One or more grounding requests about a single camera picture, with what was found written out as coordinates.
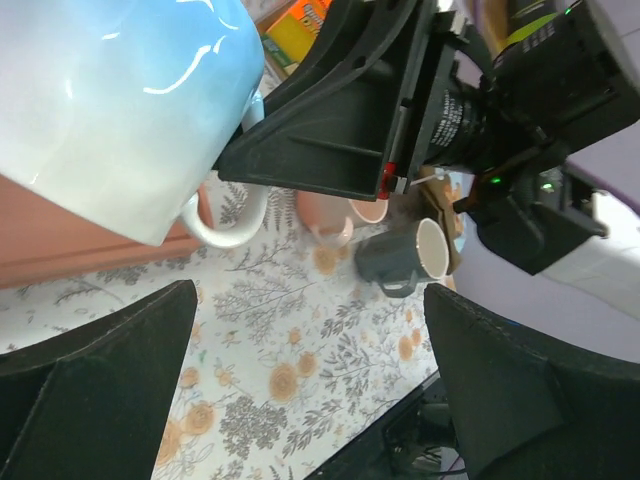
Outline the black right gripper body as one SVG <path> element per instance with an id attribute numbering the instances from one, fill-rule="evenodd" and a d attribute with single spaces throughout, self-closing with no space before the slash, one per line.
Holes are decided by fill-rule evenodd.
<path id="1" fill-rule="evenodd" d="M 401 154 L 402 189 L 417 182 L 424 166 L 474 175 L 494 169 L 495 70 L 480 32 L 459 12 L 435 12 L 412 65 L 420 75 Z"/>

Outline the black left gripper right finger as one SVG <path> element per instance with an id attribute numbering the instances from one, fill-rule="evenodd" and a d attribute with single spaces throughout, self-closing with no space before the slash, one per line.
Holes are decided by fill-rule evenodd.
<path id="1" fill-rule="evenodd" d="M 424 314 L 469 478 L 638 478 L 638 364 L 438 284 L 424 291 Z"/>

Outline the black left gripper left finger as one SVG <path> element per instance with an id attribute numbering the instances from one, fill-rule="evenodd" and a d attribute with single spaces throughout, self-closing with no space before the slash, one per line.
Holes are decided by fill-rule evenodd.
<path id="1" fill-rule="evenodd" d="M 196 309 L 176 281 L 2 355 L 2 478 L 150 478 Z"/>

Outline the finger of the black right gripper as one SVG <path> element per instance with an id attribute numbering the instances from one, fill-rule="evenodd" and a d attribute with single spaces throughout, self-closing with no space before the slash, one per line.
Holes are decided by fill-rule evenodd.
<path id="1" fill-rule="evenodd" d="M 269 120 L 290 118 L 359 82 L 399 89 L 419 68 L 433 1 L 336 1 L 310 52 L 266 98 Z"/>
<path id="2" fill-rule="evenodd" d="M 235 134 L 217 161 L 225 181 L 375 200 L 407 189 L 407 107 L 397 74 L 294 74 L 265 100 L 265 119 Z"/>

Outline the pink mug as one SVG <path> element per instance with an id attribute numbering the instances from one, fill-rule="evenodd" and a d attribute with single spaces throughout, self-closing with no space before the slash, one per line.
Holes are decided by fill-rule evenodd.
<path id="1" fill-rule="evenodd" d="M 388 201 L 298 191 L 296 208 L 301 222 L 320 245 L 338 249 L 353 238 L 357 228 L 381 222 L 387 214 Z"/>

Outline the dark grey mug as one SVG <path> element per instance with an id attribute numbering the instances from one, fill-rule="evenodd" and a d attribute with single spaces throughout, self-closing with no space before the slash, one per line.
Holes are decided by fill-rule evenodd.
<path id="1" fill-rule="evenodd" d="M 372 236 L 354 255 L 361 279 L 377 284 L 389 298 L 406 298 L 419 283 L 444 279 L 449 259 L 445 234 L 429 218 Z"/>

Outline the blue white gradient mug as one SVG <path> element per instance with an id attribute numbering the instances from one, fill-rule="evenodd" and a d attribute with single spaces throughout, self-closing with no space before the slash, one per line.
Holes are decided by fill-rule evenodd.
<path id="1" fill-rule="evenodd" d="M 242 245 L 267 189 L 249 186 L 224 230 L 200 219 L 198 190 L 263 120 L 264 64 L 239 1 L 5 1 L 1 173 L 142 244 L 181 222 L 208 246 Z"/>

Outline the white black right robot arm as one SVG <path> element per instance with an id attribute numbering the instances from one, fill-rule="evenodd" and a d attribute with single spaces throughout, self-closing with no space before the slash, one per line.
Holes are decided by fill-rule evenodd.
<path id="1" fill-rule="evenodd" d="M 567 158 L 638 121 L 638 74 L 594 1 L 530 28 L 495 56 L 434 1 L 336 1 L 219 176 L 372 201 L 470 174 L 454 208 L 488 250 L 637 316 L 638 214 Z"/>

